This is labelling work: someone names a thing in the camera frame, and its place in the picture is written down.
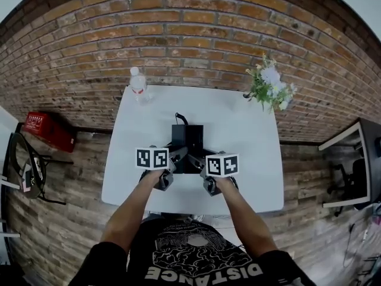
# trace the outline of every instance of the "plastic water bottle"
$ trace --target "plastic water bottle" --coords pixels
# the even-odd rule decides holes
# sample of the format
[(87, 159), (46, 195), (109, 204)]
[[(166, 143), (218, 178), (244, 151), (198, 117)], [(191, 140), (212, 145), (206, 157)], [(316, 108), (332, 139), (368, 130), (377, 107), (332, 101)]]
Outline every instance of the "plastic water bottle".
[(136, 101), (144, 105), (149, 101), (145, 76), (139, 72), (138, 67), (132, 67), (130, 72), (130, 86), (132, 88), (132, 92), (135, 95)]

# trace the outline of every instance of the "wooden floor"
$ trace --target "wooden floor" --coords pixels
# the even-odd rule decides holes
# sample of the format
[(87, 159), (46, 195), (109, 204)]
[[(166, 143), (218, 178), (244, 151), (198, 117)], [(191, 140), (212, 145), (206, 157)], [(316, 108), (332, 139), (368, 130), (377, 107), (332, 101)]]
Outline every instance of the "wooden floor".
[[(116, 209), (101, 201), (110, 136), (79, 133), (72, 154), (52, 150), (30, 135), (26, 137), (40, 153), (71, 159), (74, 165), (48, 166), (46, 197), (65, 200), (66, 206), (29, 200), (16, 190), (8, 191), (7, 219), (11, 229), (21, 234), (20, 239), (10, 240), (11, 254), (31, 284), (67, 285)], [(317, 285), (352, 285), (350, 281), (362, 259), (381, 252), (381, 232), (370, 224), (370, 209), (358, 212), (349, 207), (336, 218), (335, 209), (321, 206), (328, 199), (327, 187), (340, 178), (330, 168), (330, 161), (350, 164), (356, 156), (351, 147), (321, 153), (317, 147), (282, 145), (285, 208), (262, 217), (278, 247), (288, 251)], [(206, 217), (204, 222), (239, 244), (230, 217)], [(344, 269), (351, 223), (355, 228)], [(361, 243), (368, 227), (368, 237)]]

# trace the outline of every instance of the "t-shirt sleeve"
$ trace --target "t-shirt sleeve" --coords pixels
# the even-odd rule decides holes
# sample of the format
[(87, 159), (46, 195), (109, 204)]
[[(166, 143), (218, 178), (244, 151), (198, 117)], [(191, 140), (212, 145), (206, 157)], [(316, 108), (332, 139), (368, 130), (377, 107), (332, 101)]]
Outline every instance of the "t-shirt sleeve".
[(263, 273), (281, 286), (316, 286), (284, 251), (271, 251), (258, 258)]
[(91, 248), (69, 286), (118, 285), (126, 278), (127, 254), (114, 243), (100, 243)]

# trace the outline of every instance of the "forearm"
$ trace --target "forearm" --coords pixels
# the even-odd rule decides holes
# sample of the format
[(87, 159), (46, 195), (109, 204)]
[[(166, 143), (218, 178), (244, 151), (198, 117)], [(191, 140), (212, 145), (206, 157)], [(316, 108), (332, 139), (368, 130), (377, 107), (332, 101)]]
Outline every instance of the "forearm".
[(144, 209), (158, 177), (147, 174), (106, 224), (101, 241), (111, 241), (129, 252), (142, 222)]
[(277, 250), (267, 225), (253, 211), (238, 189), (228, 182), (219, 187), (232, 215), (237, 235), (246, 250), (255, 257), (268, 251)]

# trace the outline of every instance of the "red plastic box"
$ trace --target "red plastic box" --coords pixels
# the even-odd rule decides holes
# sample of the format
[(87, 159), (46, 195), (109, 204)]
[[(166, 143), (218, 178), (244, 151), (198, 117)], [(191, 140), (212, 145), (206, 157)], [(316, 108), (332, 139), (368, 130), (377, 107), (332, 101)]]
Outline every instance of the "red plastic box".
[(76, 137), (46, 113), (30, 112), (24, 130), (58, 150), (73, 152)]

